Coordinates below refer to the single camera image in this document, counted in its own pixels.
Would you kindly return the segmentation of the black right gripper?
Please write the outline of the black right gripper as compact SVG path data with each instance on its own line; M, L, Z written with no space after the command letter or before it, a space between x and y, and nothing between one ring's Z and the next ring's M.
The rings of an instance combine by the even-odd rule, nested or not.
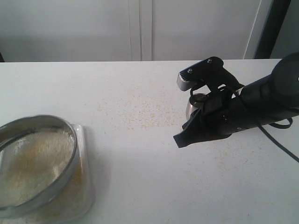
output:
M190 67L189 80L200 87L206 85L219 95L209 100L202 111L195 111L183 124L183 130L173 136L179 148L199 142L221 140L233 133L257 127L259 121L259 89L241 84L224 67L218 57L210 57Z

